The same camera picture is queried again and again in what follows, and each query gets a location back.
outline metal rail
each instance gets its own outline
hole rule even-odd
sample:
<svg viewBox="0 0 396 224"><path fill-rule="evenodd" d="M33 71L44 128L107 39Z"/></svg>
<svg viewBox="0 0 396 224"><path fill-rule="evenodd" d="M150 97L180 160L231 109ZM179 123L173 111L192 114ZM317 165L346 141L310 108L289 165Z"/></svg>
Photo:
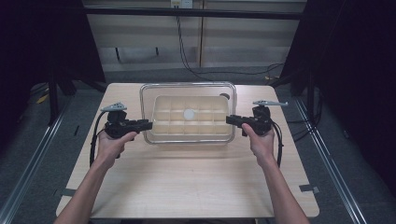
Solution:
<svg viewBox="0 0 396 224"><path fill-rule="evenodd" d="M64 112L70 105L71 97L65 103L64 109L59 114L59 117L49 126L41 139L38 147L35 150L35 154L30 159L28 165L26 166L25 170L23 171L21 178L19 179L17 185L15 186L14 190L8 196L5 204L1 208L0 211L0 223L1 224L8 224L11 223L12 219L14 218L19 206L21 205L22 199L26 194L27 190L32 183L32 180L35 176L35 173L38 170L39 165L44 159L50 143L57 133L59 126L62 123L64 118Z"/></svg>
<svg viewBox="0 0 396 224"><path fill-rule="evenodd" d="M305 15L300 12L269 12L218 10L197 8L167 8L167 7L27 7L26 9L43 13L67 14L97 14L97 15L140 15L140 16L179 16L179 17L213 17L213 18L243 18L268 20L293 20L319 18L319 15Z"/></svg>
<svg viewBox="0 0 396 224"><path fill-rule="evenodd" d="M301 99L298 99L295 101L295 103L297 104L297 107L303 119L309 120L306 114L307 113L306 107L303 101ZM332 154L330 153L322 137L320 136L318 129L314 127L309 121L306 122L305 125L308 130L311 130L310 135L312 137L312 140L314 141L317 147L320 157L323 159L324 165L326 166L330 174L330 177L332 178L332 182L337 188L337 191L340 194L341 199L343 200L344 205L346 207L346 210L348 211L350 217L352 218L352 221L357 224L367 223L358 203L356 202L354 196L349 190L347 183L345 182L340 171L338 170L337 165L332 159Z"/></svg>

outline forearm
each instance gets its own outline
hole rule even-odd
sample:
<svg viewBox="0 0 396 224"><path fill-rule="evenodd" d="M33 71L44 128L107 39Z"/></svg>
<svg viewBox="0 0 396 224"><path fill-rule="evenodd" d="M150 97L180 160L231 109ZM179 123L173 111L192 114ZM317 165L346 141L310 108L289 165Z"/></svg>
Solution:
<svg viewBox="0 0 396 224"><path fill-rule="evenodd" d="M88 223L96 196L105 178L107 169L99 161L92 164L75 195L55 220L55 223Z"/></svg>
<svg viewBox="0 0 396 224"><path fill-rule="evenodd" d="M275 158L266 159L262 170L270 191L276 223L309 223L303 209L291 194Z"/></svg>

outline container lid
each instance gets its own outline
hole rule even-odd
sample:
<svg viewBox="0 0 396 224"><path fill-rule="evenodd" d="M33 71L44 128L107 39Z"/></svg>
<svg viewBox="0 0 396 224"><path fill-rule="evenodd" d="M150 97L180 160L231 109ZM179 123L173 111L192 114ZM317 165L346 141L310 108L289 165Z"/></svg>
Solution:
<svg viewBox="0 0 396 224"><path fill-rule="evenodd" d="M151 83L140 89L142 117L153 122L150 144L228 143L234 126L236 89L230 82Z"/></svg>

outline hand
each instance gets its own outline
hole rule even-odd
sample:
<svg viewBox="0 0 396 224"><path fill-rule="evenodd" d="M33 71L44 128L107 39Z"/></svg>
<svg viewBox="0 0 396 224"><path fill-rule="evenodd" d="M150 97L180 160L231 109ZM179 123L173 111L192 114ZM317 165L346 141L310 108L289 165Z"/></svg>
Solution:
<svg viewBox="0 0 396 224"><path fill-rule="evenodd" d="M100 132L98 155L95 161L100 161L103 165L110 169L116 160L116 158L124 151L125 143L131 141L137 136L137 133L131 132L125 134L123 137L113 139L106 132Z"/></svg>
<svg viewBox="0 0 396 224"><path fill-rule="evenodd" d="M254 133L254 130L246 123L242 128L250 139L250 149L257 157L257 163L263 167L268 160L275 160L274 157L274 130L270 130L262 136Z"/></svg>

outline power cord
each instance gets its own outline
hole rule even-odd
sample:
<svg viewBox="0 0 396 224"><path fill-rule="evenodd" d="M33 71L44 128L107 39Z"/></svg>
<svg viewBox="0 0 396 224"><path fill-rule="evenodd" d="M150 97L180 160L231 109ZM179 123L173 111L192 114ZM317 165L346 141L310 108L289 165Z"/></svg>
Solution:
<svg viewBox="0 0 396 224"><path fill-rule="evenodd" d="M322 114L322 107L323 107L323 95L321 92L319 92L319 100L318 100L318 106L317 106L317 113L314 116L313 120L309 119L302 119L302 120L294 120L294 121L288 121L288 123L305 123L305 122L312 122L312 127L307 129L303 129L297 133L294 133L292 136L299 135L300 133L304 133L303 135L299 136L298 138L294 139L294 142L298 142L301 139L305 138L309 133L312 133L319 125L320 119L321 119L321 114Z"/></svg>
<svg viewBox="0 0 396 224"><path fill-rule="evenodd" d="M270 81L271 81L271 74L270 74L270 72L273 70L273 69L271 69L271 67L272 66L275 66L275 68L277 68L277 67L279 67L280 65L284 65L284 63L273 63L273 64L270 64L270 65L268 65L268 68L267 68L267 73L268 73L268 76L266 77L267 78L267 82L265 83L265 85L269 85L270 84Z"/></svg>
<svg viewBox="0 0 396 224"><path fill-rule="evenodd" d="M98 130L98 125L99 125L99 120L100 118L105 114L106 112L102 111L100 115L98 116L96 122L95 122L95 127L93 129L93 135L92 135L92 140L91 140L91 152L90 152L90 167L93 164L93 161L95 160L95 148L96 148L96 140L98 138L98 134L96 133Z"/></svg>
<svg viewBox="0 0 396 224"><path fill-rule="evenodd" d="M276 163L277 166L280 167L280 163L282 161L282 149L283 149L283 142L282 142L282 131L280 130L279 125L272 120L272 126L276 132L277 136L277 158Z"/></svg>
<svg viewBox="0 0 396 224"><path fill-rule="evenodd" d="M178 31L178 42L179 42L179 50L180 50L180 57L181 57L181 61L183 62L184 67L189 70L193 75L195 75L198 78L204 79L206 81L213 81L209 78L205 78L205 77L200 77L198 76L197 72L194 72L189 65L189 62L187 60L187 56L186 56L186 52L184 50L184 44L183 44L183 38L181 37L181 26L180 26L180 17L176 16L176 20L177 20L177 31Z"/></svg>

